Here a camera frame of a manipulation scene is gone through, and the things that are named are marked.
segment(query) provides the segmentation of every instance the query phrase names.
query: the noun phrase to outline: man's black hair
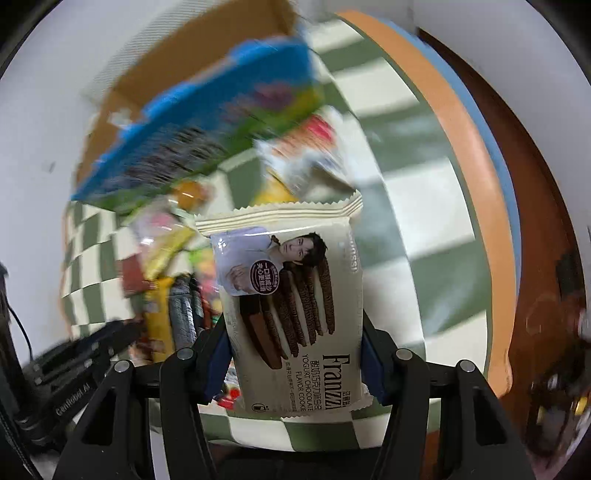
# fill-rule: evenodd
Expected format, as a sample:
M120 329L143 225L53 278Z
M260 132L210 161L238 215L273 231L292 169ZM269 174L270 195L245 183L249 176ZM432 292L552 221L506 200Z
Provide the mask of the man's black hair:
M324 240L320 238L320 235L318 235L315 232L310 232L307 235L302 235L302 237L310 238L314 246L301 259L301 262L307 267L316 267L320 264L320 262L326 255L326 244L324 243Z

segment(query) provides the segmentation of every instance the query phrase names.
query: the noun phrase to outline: checkered tablecloth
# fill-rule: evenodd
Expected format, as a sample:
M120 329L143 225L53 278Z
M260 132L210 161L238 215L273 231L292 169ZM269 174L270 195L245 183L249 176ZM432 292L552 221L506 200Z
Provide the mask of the checkered tablecloth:
M398 346L441 364L469 358L486 372L491 274L446 134L421 92L370 38L332 20L312 31L309 42L326 103L344 116L347 167L363 195L353 229L365 311ZM209 212L249 205L261 179L253 151L224 162L209 177L216 192ZM347 194L319 188L308 200L332 201ZM133 309L133 302L121 301L121 285L109 266L123 258L120 250L125 249L115 214L96 210L75 204L68 220L73 235L64 309L82 334ZM439 427L439 406L431 402L430 430ZM210 440L281 450L378 446L389 419L389 408L376 402L351 413L296 419L238 416L213 405L200 411Z

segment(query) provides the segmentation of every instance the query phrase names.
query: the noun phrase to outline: white wall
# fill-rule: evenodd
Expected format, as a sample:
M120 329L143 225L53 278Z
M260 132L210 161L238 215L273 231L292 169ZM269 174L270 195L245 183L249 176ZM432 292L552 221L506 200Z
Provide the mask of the white wall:
M81 89L175 0L69 0L32 32L0 79L0 261L35 353L61 341L61 214L93 107ZM28 360L18 326L12 337Z
M591 86L525 0L414 0L414 20L500 94L544 156L573 222L591 301Z

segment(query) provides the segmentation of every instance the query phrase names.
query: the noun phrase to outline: brown wooden floor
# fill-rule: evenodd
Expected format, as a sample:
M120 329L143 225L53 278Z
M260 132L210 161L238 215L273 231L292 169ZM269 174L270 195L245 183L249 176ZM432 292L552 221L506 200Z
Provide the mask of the brown wooden floor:
M556 262L576 249L566 207L533 140L499 95L467 63L429 34L431 45L462 79L503 153L515 189L522 239L521 285L509 359L514 382L502 399L512 421L525 431L529 389L573 343L584 292L560 300ZM437 436L427 439L423 477L432 478Z

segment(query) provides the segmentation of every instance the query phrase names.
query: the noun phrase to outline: cookie package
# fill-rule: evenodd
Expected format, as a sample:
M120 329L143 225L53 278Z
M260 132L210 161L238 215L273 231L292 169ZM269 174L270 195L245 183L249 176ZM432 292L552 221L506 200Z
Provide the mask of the cookie package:
M250 414L299 416L366 405L362 270L350 220L359 192L197 217L210 238L224 318Z

